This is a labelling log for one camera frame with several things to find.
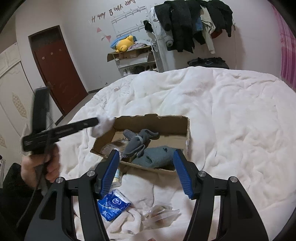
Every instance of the striped curtain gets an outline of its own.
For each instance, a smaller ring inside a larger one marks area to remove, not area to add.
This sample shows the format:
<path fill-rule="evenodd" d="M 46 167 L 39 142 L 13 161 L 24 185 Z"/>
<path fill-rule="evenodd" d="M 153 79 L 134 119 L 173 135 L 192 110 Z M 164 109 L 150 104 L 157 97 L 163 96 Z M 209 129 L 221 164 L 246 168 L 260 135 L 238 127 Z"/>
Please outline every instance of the striped curtain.
<path fill-rule="evenodd" d="M 274 6 L 274 14 L 281 35 L 281 76 L 296 90 L 296 38 Z"/>

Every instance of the silver bolt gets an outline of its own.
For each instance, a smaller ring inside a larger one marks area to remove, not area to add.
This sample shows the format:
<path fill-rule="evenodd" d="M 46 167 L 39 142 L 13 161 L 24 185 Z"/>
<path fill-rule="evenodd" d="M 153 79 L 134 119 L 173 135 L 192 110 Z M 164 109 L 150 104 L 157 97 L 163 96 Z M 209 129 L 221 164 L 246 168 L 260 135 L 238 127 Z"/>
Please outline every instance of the silver bolt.
<path fill-rule="evenodd" d="M 62 177 L 58 177 L 57 179 L 56 179 L 56 183 L 61 183 L 61 182 L 63 182 L 63 178 Z"/>
<path fill-rule="evenodd" d="M 206 173 L 205 171 L 199 171 L 199 172 L 198 172 L 198 175 L 199 175 L 200 177 L 205 177 L 205 176 L 207 175 L 207 173 Z"/>
<path fill-rule="evenodd" d="M 237 183 L 238 179 L 236 177 L 231 177 L 230 180 L 233 182 L 233 183 Z"/>
<path fill-rule="evenodd" d="M 94 171 L 88 171 L 86 173 L 89 177 L 92 177 L 93 175 L 95 175 L 95 172 Z"/>

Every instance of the blue plastic package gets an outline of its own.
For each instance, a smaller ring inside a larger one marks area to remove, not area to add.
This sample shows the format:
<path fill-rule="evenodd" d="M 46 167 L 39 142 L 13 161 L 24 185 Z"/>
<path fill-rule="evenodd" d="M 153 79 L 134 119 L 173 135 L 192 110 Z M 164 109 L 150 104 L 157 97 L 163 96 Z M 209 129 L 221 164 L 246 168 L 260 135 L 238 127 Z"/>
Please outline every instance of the blue plastic package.
<path fill-rule="evenodd" d="M 98 200 L 99 211 L 107 221 L 117 218 L 130 204 L 131 202 L 117 189 Z"/>

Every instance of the brown door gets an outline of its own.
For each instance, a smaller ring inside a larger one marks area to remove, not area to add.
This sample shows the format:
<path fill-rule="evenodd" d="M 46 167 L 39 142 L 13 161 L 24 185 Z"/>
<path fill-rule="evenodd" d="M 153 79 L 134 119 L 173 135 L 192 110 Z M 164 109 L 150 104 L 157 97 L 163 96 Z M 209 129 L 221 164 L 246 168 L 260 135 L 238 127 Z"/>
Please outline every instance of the brown door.
<path fill-rule="evenodd" d="M 42 40 L 42 44 L 32 49 L 34 58 L 45 85 L 50 87 L 57 106 L 66 115 L 87 96 L 87 92 L 63 39 L 44 41 L 43 37 Z"/>

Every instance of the fluffy white bedding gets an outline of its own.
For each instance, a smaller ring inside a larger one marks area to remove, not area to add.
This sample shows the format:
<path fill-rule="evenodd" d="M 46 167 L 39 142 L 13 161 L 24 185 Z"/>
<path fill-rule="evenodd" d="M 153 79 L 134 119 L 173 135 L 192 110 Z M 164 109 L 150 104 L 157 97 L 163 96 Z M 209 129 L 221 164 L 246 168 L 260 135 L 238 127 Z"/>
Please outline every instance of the fluffy white bedding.
<path fill-rule="evenodd" d="M 287 222 L 296 206 L 296 94 L 270 74 L 189 67 L 165 73 L 129 75 L 100 90 L 72 122 L 98 114 L 111 116 L 184 115 L 190 119 L 189 157 L 212 177 L 237 176 L 254 202 L 269 239 Z M 101 158 L 90 153 L 90 130 L 59 143 L 62 175 L 77 178 Z M 113 223 L 105 222 L 110 239 L 183 240 L 194 202 L 177 176 L 129 169 L 121 192 L 133 206 Z M 170 227 L 144 230 L 141 212 L 171 203 L 181 215 Z M 83 240 L 78 205 L 75 226 Z M 219 198 L 215 199 L 209 240 L 215 238 Z"/>

